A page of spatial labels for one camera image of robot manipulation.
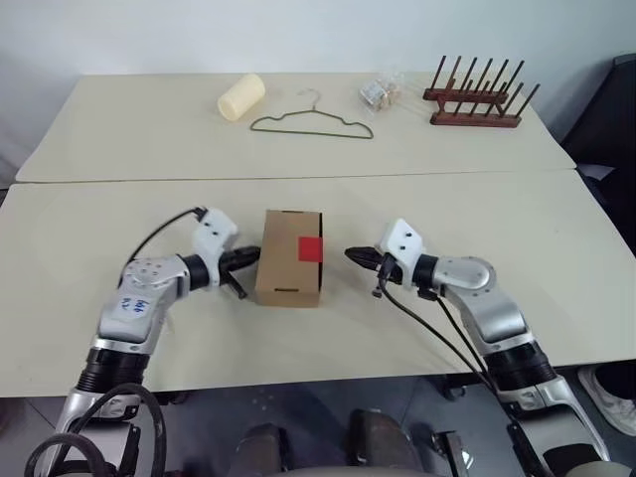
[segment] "red label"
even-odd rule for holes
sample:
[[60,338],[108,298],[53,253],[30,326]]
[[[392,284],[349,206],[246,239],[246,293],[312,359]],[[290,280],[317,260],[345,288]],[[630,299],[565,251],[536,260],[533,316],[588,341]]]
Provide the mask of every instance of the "red label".
[[322,237],[299,237],[298,261],[322,263]]

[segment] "wire hanger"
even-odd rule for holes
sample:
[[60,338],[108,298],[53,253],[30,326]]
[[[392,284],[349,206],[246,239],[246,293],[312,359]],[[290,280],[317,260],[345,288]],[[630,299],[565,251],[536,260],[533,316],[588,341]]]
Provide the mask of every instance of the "wire hanger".
[[[260,117],[249,126],[249,129],[252,131],[260,131],[260,132],[278,132],[283,134],[312,134],[316,136],[349,137],[352,139],[373,139],[374,138],[374,131],[372,131],[371,127],[369,127],[367,124],[363,124],[362,122],[357,122],[357,121],[347,122],[341,116],[337,116],[336,114],[330,114],[329,112],[324,112],[324,111],[320,111],[316,109],[316,104],[322,97],[322,94],[320,94],[320,91],[316,89],[308,88],[308,89],[303,89],[298,94],[305,94],[307,92],[313,92],[315,94],[315,98],[311,105],[311,109],[286,112],[279,117],[273,117],[273,116]],[[338,119],[345,126],[361,126],[369,133],[369,135],[338,134],[336,132],[318,132],[318,131],[302,131],[302,130],[299,131],[299,130],[289,130],[289,129],[263,129],[263,128],[256,127],[258,123],[260,123],[261,121],[264,121],[265,119],[271,119],[272,121],[282,121],[287,116],[296,116],[300,114],[321,114],[323,116],[333,117],[334,119]]]

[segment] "table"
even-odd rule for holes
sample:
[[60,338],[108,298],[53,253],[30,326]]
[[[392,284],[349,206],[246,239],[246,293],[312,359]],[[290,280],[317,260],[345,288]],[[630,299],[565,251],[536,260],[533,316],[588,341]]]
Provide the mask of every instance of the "table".
[[[372,115],[358,90],[374,77],[262,75],[265,99],[237,123],[220,116],[216,101],[239,75],[83,77],[17,178],[50,183],[356,177],[574,167],[531,108],[515,130],[432,126],[428,120],[437,105],[421,99],[432,74],[421,73],[406,75],[399,102]],[[248,130],[258,117],[309,108],[313,95],[298,95],[308,87],[321,92],[319,109],[369,124],[375,138]],[[292,127],[333,129],[333,120],[326,125],[315,116],[287,120]]]
[[[64,395],[78,378],[123,261],[193,205],[259,244],[267,208],[324,213],[317,309],[260,307],[229,290],[175,304],[146,373],[153,391],[465,371],[415,322],[371,296],[343,255],[402,216],[433,254],[490,260],[554,365],[636,356],[636,263],[573,171],[297,180],[13,186],[0,208],[0,396]],[[148,255],[191,251],[180,223]],[[255,269],[238,279],[250,291]],[[458,346],[437,305],[396,288]]]

